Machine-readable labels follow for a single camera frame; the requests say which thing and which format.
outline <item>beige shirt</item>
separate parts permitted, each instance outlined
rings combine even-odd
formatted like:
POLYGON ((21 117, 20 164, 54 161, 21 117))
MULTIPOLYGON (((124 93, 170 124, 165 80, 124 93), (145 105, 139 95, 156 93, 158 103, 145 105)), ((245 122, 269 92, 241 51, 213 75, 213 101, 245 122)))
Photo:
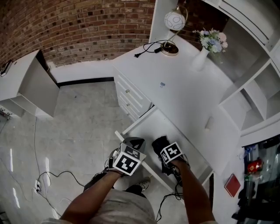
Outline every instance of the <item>beige shirt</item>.
MULTIPOLYGON (((110 190, 90 224, 156 224, 150 202, 141 196, 110 190)), ((71 224, 67 221, 47 219, 42 224, 71 224)))

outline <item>electrical outlet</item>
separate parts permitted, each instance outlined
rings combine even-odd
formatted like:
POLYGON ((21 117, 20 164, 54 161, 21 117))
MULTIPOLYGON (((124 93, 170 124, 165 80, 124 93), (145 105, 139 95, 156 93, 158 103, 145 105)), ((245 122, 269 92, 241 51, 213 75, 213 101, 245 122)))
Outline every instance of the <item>electrical outlet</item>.
POLYGON ((37 189, 37 188, 38 188, 38 186, 37 186, 37 185, 39 185, 39 187, 41 188, 41 183, 40 183, 40 181, 35 180, 35 189, 37 189))
POLYGON ((34 191, 34 193, 39 194, 39 192, 37 192, 37 188, 32 187, 32 190, 34 191))

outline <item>brick wall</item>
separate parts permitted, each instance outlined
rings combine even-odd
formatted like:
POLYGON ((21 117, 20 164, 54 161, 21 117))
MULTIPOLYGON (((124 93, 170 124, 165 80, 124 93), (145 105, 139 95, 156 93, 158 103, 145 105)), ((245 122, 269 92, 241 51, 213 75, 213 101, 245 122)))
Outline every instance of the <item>brick wall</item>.
POLYGON ((61 66, 148 42, 155 0, 2 0, 0 65, 41 49, 61 66))

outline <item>open drawer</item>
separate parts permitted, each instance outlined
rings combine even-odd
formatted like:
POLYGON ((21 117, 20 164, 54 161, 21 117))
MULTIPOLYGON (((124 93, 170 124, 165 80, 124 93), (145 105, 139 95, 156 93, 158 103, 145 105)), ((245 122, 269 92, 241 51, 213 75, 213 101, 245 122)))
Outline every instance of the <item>open drawer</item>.
POLYGON ((192 172, 202 185, 213 173, 212 168, 200 153, 157 107, 153 107, 121 134, 117 131, 115 133, 121 141, 126 137, 141 137, 145 139, 146 148, 144 153, 147 157, 142 165, 170 192, 174 192, 177 181, 173 175, 167 176, 161 172, 161 162, 152 147, 152 142, 161 136, 167 136, 170 143, 178 143, 189 160, 192 172))

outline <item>lamp base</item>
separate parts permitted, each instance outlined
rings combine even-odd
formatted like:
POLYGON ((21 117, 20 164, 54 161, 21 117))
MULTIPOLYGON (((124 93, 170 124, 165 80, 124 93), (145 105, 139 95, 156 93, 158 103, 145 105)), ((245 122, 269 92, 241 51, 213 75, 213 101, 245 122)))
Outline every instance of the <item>lamp base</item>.
POLYGON ((161 44, 161 52, 168 56, 176 56, 179 53, 178 47, 176 47, 175 44, 172 44, 170 42, 164 42, 161 44))

